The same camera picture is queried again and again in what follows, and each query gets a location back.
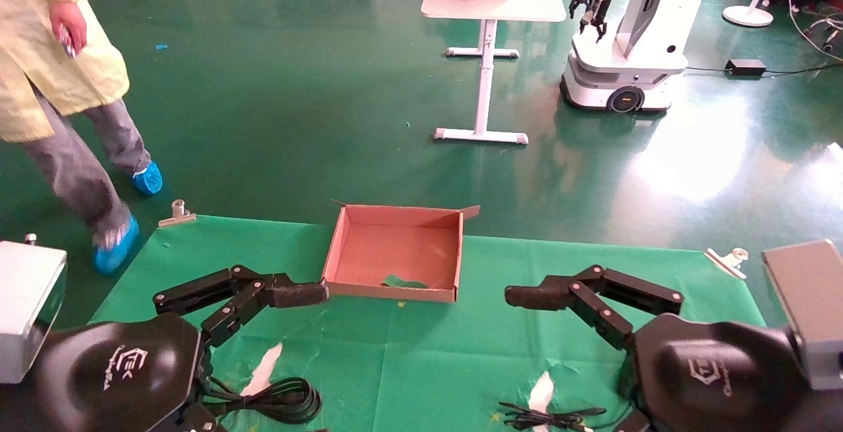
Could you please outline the person's bare hand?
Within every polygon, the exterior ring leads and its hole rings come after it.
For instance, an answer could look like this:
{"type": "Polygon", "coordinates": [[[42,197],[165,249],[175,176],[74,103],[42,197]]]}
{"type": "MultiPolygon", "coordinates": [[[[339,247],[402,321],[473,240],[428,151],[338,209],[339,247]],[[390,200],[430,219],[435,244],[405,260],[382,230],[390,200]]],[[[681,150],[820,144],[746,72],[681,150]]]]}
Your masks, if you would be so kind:
{"type": "Polygon", "coordinates": [[[76,2],[58,1],[49,6],[55,39],[69,58],[76,58],[87,45],[88,25],[76,2]]]}

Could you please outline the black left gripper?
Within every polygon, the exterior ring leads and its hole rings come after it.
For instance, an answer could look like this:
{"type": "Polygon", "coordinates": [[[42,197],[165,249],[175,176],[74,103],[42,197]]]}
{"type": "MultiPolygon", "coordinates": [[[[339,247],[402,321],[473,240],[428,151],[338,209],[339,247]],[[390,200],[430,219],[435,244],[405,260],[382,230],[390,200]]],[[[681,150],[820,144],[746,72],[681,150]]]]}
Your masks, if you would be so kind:
{"type": "Polygon", "coordinates": [[[201,400],[201,338],[218,348],[265,308],[328,300],[325,280],[298,283],[236,265],[154,294],[155,312],[164,314],[156,318],[51,333],[26,376],[26,428],[217,431],[201,400]],[[219,303],[201,335],[180,317],[219,303]]]}

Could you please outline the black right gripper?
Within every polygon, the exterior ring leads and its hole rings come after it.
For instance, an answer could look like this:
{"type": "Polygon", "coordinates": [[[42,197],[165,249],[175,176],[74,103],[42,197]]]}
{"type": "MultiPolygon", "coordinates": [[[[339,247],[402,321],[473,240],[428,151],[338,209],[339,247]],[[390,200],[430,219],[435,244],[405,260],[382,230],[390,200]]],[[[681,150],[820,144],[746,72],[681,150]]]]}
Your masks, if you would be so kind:
{"type": "Polygon", "coordinates": [[[593,265],[537,286],[508,286],[509,306],[574,312],[628,355],[619,393],[632,405],[618,431],[784,431],[812,395],[782,330],[681,318],[682,294],[593,265]],[[636,333],[613,300],[656,316],[636,333]]]}

